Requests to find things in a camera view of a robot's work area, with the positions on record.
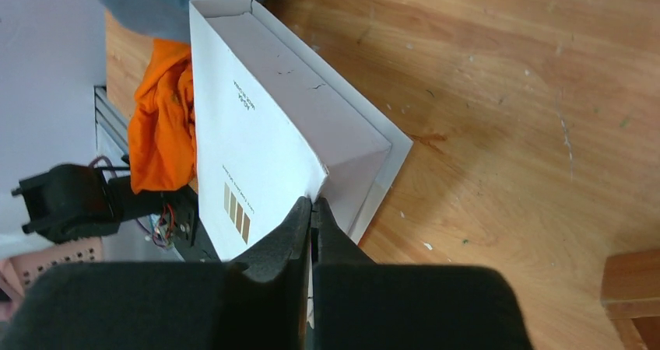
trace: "wooden table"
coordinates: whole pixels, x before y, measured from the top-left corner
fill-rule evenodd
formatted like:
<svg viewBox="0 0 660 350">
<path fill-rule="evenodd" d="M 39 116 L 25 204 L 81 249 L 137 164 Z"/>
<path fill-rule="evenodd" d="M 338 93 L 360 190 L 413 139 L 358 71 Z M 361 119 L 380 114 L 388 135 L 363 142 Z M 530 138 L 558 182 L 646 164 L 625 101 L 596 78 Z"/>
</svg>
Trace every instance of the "wooden table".
<svg viewBox="0 0 660 350">
<path fill-rule="evenodd" d="M 660 246 L 660 0 L 270 0 L 415 145 L 362 248 L 484 264 L 539 349 L 620 348 L 612 254 Z M 130 116 L 150 41 L 108 22 Z"/>
</svg>

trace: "brown stain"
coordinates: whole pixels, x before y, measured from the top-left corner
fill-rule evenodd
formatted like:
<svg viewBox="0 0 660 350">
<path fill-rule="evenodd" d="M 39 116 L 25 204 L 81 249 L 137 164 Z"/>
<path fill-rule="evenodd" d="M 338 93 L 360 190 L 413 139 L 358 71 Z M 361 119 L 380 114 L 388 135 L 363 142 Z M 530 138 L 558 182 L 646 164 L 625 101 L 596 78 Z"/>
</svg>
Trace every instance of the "brown stain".
<svg viewBox="0 0 660 350">
<path fill-rule="evenodd" d="M 446 142 L 447 141 L 447 136 L 441 135 L 438 133 L 430 134 L 430 135 L 408 135 L 413 141 L 421 143 L 425 146 L 428 146 L 432 150 L 434 150 L 436 153 L 444 154 L 440 148 L 436 146 L 438 142 Z"/>
</svg>

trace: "black mechanical device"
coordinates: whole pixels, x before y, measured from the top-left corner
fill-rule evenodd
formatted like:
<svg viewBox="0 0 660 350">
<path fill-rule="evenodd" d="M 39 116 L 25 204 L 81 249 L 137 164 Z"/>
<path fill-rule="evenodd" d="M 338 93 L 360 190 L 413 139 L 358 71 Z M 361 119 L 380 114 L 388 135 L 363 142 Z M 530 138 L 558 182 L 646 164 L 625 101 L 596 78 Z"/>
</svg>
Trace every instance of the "black mechanical device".
<svg viewBox="0 0 660 350">
<path fill-rule="evenodd" d="M 21 181 L 15 193 L 31 218 L 23 229 L 55 242 L 102 236 L 122 220 L 159 212 L 164 201 L 182 222 L 203 229 L 194 192 L 136 195 L 127 180 L 60 166 Z M 194 248 L 200 239 L 181 240 Z M 52 268 L 28 292 L 0 348 L 298 349 L 310 302 L 318 349 L 532 348 L 500 274 L 375 264 L 337 226 L 323 198 L 298 199 L 282 224 L 228 263 Z"/>
</svg>

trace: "wooden surface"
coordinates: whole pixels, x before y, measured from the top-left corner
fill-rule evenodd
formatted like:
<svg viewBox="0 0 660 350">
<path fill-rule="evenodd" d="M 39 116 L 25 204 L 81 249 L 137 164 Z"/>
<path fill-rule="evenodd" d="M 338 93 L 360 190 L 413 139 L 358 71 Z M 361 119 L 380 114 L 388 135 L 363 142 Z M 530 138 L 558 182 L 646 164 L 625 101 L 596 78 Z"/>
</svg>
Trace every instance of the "wooden surface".
<svg viewBox="0 0 660 350">
<path fill-rule="evenodd" d="M 269 0 L 415 140 L 363 242 L 484 264 L 539 349 L 618 349 L 609 255 L 660 247 L 660 0 Z M 149 41 L 109 23 L 130 115 Z"/>
<path fill-rule="evenodd" d="M 660 317 L 660 250 L 607 258 L 601 301 L 612 319 Z"/>
</svg>

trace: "orange fabric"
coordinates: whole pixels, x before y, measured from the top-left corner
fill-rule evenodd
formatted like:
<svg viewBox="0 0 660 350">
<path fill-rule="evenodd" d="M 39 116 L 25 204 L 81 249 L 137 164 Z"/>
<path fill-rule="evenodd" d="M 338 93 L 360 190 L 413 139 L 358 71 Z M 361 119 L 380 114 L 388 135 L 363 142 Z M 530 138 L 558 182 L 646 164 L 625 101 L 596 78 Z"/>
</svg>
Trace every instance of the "orange fabric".
<svg viewBox="0 0 660 350">
<path fill-rule="evenodd" d="M 135 101 L 135 115 L 128 124 L 133 191 L 183 187 L 195 176 L 197 159 L 190 45 L 153 41 L 151 62 Z"/>
</svg>

